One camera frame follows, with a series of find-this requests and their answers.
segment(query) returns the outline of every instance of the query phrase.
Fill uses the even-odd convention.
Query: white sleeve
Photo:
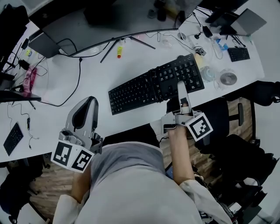
[[[79,204],[69,195],[61,195],[56,206],[53,224],[73,224],[81,210]]]
[[[199,212],[212,217],[218,224],[232,224],[222,206],[211,193],[196,180],[187,180],[180,184],[183,191],[194,201]]]

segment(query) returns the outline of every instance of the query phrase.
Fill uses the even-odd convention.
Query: tripod leg
[[[139,42],[139,43],[141,43],[141,44],[144,44],[145,46],[150,47],[150,48],[152,48],[152,49],[156,49],[155,47],[153,47],[153,46],[151,46],[151,45],[149,45],[149,44],[146,44],[145,42],[140,41],[140,40],[136,39],[135,37],[130,37],[130,39],[135,40],[135,41],[137,41],[137,42]]]
[[[102,63],[102,61],[104,61],[104,59],[106,58],[106,56],[110,53],[110,51],[112,50],[112,48],[116,45],[116,43],[119,40],[115,40],[115,42],[113,43],[113,45],[110,47],[110,49],[107,51],[107,53],[104,55],[104,57],[102,58],[102,60],[100,61],[100,63]]]

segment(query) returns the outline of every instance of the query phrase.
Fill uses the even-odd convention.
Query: white desk
[[[188,20],[196,22],[193,16]],[[34,29],[32,24],[30,24],[28,30],[34,31]],[[199,32],[198,24],[185,21],[180,27],[180,31],[186,35],[196,34]],[[172,34],[176,37],[177,33],[177,31],[172,31]],[[10,132],[10,119],[7,117],[7,103],[2,103],[0,105],[0,161],[10,161],[51,152],[56,147],[59,132],[65,126],[69,111],[79,101],[88,96],[96,97],[99,102],[98,127],[96,132],[102,137],[159,120],[166,112],[166,101],[112,116],[108,91],[152,68],[175,60],[179,55],[189,54],[189,51],[186,50],[187,48],[183,47],[173,37],[161,36],[161,40],[163,38],[170,39],[170,43],[172,44],[171,48],[165,47],[162,41],[157,42],[157,35],[152,38],[141,35],[141,40],[154,46],[156,49],[153,50],[131,41],[124,45],[121,59],[117,59],[115,47],[103,63],[100,63],[106,50],[112,44],[110,43],[105,52],[100,55],[92,58],[84,58],[81,63],[79,87],[76,93],[62,107],[57,108],[40,102],[34,102],[36,110],[33,110],[29,102],[22,102],[22,112],[28,112],[31,117],[31,134],[34,137],[40,138],[39,140],[31,140],[32,150],[28,147],[27,116],[20,115],[20,106],[14,108],[9,106],[9,116],[13,118],[11,127],[14,126],[15,122],[18,122],[24,138],[17,145],[13,153],[10,156],[7,155],[3,143]],[[203,42],[204,40],[205,36],[202,34],[199,41]],[[229,47],[234,46],[231,37],[228,38],[227,44]],[[222,60],[218,60],[215,54],[213,55],[212,60],[210,60],[211,65],[219,72],[225,68],[232,68],[238,76],[238,81],[233,86],[224,90],[216,90],[213,82],[204,83],[204,90],[189,94],[192,107],[233,92],[264,77],[263,68],[255,45],[253,43],[246,43],[246,45],[251,57],[250,60],[232,63],[227,52],[224,52]],[[208,54],[211,54],[212,46],[210,43],[208,47],[206,46],[204,48]],[[83,52],[79,56],[86,55],[92,55],[92,50]],[[26,56],[22,56],[24,56],[24,53],[22,53],[21,58],[26,60]],[[30,58],[28,62],[35,64],[39,61],[37,57],[38,55],[33,52],[33,59]],[[79,74],[79,59],[57,55],[48,59],[47,63],[49,67],[48,75],[36,77],[32,92],[41,96],[45,102],[60,104],[65,101],[76,87]],[[41,65],[47,68],[46,61],[42,62]],[[44,70],[40,67],[38,68],[38,72],[39,74],[44,74]]]

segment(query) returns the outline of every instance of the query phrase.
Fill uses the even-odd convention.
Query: black keyboard
[[[6,141],[4,142],[4,148],[8,155],[12,153],[12,151],[15,149],[22,138],[23,134],[21,132],[21,129],[19,128],[18,123],[15,123],[13,129],[10,131]]]
[[[181,80],[188,93],[204,89],[193,54],[181,56],[109,91],[112,114],[177,97],[177,83]]]
[[[250,59],[247,48],[229,48],[227,49],[232,62]]]

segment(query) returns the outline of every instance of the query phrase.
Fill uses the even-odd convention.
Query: wooden floor
[[[228,103],[230,115],[237,114],[238,103],[243,104],[244,123],[238,126],[238,121],[230,122],[230,134],[236,134],[245,140],[252,137],[252,117],[250,102],[246,99],[239,99]],[[201,154],[194,146],[194,140],[188,140],[192,165],[198,168],[198,172],[204,177],[206,183],[215,184],[221,177],[213,177],[210,173],[215,169],[215,162],[209,158],[210,155]],[[161,142],[161,149],[164,155],[164,165],[167,167],[171,162],[169,140]],[[48,162],[50,169],[43,169],[42,176],[31,183],[31,188],[39,191],[39,194],[32,195],[30,200],[43,216],[53,220],[59,196],[69,194],[72,185],[73,172],[68,171],[56,164]]]

